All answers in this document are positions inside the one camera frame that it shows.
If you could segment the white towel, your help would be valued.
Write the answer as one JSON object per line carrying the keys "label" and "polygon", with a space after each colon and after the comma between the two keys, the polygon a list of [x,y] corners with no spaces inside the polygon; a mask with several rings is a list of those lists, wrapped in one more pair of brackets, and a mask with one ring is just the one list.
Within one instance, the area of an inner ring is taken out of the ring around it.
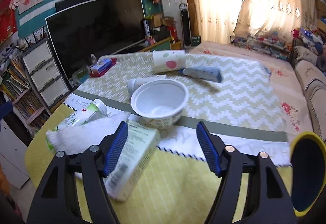
{"label": "white towel", "polygon": [[129,116],[129,112],[123,111],[80,126],[59,129],[50,135],[50,140],[54,141],[53,151],[64,151],[67,155],[83,152],[92,145],[98,145],[105,136],[114,134]]}

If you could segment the green white carton box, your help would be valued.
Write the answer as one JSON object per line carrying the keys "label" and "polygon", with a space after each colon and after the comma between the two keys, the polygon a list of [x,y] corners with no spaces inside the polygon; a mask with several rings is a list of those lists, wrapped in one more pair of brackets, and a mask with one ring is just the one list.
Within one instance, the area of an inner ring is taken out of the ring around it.
{"label": "green white carton box", "polygon": [[115,170],[105,178],[109,197],[125,202],[149,163],[160,141],[158,129],[129,120],[128,137]]}

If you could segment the green coconut water bottle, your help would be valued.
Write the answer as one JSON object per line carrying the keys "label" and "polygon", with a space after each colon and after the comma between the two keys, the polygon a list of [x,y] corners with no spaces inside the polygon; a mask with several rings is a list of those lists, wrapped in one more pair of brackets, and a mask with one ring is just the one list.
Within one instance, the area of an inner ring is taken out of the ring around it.
{"label": "green coconut water bottle", "polygon": [[99,118],[104,118],[107,116],[107,107],[100,100],[93,100],[87,107],[82,110],[77,110],[67,116],[63,121],[61,121],[54,129],[48,130],[46,132],[46,144],[49,150],[54,150],[54,141],[50,140],[50,135],[54,132],[58,132],[59,129],[68,128],[68,127],[76,127],[88,123],[90,121],[94,121]]}

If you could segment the white pill bottle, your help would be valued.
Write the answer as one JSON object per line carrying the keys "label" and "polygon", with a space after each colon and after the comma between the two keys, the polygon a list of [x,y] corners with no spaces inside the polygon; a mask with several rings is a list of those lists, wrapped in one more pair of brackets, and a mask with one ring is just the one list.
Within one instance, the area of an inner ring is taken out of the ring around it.
{"label": "white pill bottle", "polygon": [[156,75],[156,76],[148,77],[148,78],[130,79],[127,83],[128,93],[130,95],[132,95],[143,84],[151,82],[151,81],[162,80],[162,79],[165,79],[166,77],[167,77],[166,75]]}

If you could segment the white paper bowl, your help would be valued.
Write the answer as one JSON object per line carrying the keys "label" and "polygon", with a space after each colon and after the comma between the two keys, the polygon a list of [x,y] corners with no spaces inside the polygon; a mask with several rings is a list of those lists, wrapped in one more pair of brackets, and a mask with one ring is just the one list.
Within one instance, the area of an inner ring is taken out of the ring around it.
{"label": "white paper bowl", "polygon": [[181,117],[189,98],[188,88],[172,79],[160,79],[141,85],[132,94],[133,111],[158,129],[174,125]]}

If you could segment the white paper cup with dots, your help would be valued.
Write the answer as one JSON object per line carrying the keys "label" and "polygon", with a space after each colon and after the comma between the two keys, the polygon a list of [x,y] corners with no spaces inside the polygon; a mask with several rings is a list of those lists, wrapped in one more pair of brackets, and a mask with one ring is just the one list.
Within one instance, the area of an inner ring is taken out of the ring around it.
{"label": "white paper cup with dots", "polygon": [[153,51],[153,64],[156,73],[181,70],[186,67],[184,50]]}

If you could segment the yellow rimmed trash bin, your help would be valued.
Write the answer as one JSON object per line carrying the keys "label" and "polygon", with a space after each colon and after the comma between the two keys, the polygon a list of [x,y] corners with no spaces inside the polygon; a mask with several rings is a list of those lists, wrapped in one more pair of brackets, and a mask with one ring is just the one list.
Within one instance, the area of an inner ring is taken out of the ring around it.
{"label": "yellow rimmed trash bin", "polygon": [[325,188],[325,143],[305,131],[291,142],[291,201],[297,217],[305,216]]}

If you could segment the yellow patterned tablecloth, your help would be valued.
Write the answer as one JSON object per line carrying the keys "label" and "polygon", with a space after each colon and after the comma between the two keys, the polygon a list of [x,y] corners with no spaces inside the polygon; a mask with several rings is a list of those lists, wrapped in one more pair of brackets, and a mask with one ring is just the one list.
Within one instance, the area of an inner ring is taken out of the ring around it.
{"label": "yellow patterned tablecloth", "polygon": [[[25,165],[37,188],[53,159],[45,133],[72,113],[58,107],[34,136],[25,153]],[[156,149],[126,202],[110,200],[120,223],[204,223],[220,185],[205,162]],[[82,180],[77,179],[82,218],[91,221]],[[241,218],[245,192],[240,193],[234,221]]]}

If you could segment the zigzag patterned tablecloth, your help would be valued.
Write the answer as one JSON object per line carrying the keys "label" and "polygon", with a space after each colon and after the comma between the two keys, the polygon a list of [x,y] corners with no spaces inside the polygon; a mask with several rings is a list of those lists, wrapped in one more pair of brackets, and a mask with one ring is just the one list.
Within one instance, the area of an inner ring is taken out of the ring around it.
{"label": "zigzag patterned tablecloth", "polygon": [[[183,83],[188,102],[178,123],[168,129],[159,148],[198,160],[204,158],[197,140],[191,139],[198,122],[220,135],[226,144],[242,153],[266,152],[276,166],[289,166],[290,145],[285,118],[277,95],[270,85],[267,68],[248,59],[205,54],[186,54],[187,66],[213,66],[223,81],[215,83],[193,79],[172,71],[167,77]],[[80,110],[95,98],[101,99],[110,113],[131,111],[127,83],[133,78],[155,75],[152,53],[116,56],[104,76],[90,78],[65,99],[73,110]]]}

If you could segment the red tray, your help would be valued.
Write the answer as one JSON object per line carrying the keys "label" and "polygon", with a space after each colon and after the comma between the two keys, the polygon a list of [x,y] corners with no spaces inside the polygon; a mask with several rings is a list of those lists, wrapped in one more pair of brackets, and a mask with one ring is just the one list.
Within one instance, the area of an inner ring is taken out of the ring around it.
{"label": "red tray", "polygon": [[117,62],[116,58],[105,58],[99,60],[93,66],[91,66],[90,76],[92,78],[98,78],[103,76],[112,66],[114,66]]}

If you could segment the blue tissue pack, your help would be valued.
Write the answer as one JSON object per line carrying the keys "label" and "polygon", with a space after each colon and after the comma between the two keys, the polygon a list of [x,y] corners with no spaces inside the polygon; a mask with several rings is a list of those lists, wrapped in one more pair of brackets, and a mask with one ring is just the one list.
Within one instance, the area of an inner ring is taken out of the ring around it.
{"label": "blue tissue pack", "polygon": [[107,70],[112,65],[112,59],[103,59],[97,61],[95,65],[91,67],[91,73],[93,74],[101,74],[105,70]]}

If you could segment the white drawer cabinet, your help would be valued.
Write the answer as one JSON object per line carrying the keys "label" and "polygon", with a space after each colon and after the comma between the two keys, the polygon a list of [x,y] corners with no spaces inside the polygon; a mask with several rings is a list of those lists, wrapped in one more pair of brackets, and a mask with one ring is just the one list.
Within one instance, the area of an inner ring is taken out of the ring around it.
{"label": "white drawer cabinet", "polygon": [[22,61],[29,81],[47,108],[53,108],[69,94],[70,89],[55,62],[47,39],[27,49]]}

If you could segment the low shelf with books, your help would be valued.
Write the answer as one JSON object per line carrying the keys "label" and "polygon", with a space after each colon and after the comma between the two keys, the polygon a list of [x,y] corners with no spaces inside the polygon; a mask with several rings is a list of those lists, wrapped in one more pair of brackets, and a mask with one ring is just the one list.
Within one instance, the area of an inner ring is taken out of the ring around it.
{"label": "low shelf with books", "polygon": [[236,47],[269,55],[284,61],[289,60],[289,45],[286,45],[286,42],[279,38],[277,32],[273,32],[270,36],[262,37],[253,36],[251,34],[248,34],[246,37],[240,37],[233,34],[230,36],[229,42]]}

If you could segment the teal tv stand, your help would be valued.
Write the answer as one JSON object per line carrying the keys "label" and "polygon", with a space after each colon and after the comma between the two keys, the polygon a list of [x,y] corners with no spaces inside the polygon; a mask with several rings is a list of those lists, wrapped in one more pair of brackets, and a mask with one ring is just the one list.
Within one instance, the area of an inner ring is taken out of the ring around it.
{"label": "teal tv stand", "polygon": [[162,51],[162,50],[170,50],[171,49],[171,40],[172,38],[165,38],[159,42],[156,42],[153,45],[149,45],[143,49],[141,49],[139,52],[153,52],[153,51]]}

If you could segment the black tower fan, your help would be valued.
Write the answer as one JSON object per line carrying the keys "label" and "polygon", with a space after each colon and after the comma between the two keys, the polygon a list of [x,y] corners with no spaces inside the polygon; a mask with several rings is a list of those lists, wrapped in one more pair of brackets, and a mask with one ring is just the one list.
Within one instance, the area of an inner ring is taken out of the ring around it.
{"label": "black tower fan", "polygon": [[189,11],[187,4],[181,3],[180,6],[180,17],[182,25],[183,45],[185,49],[191,47],[191,27],[189,22]]}

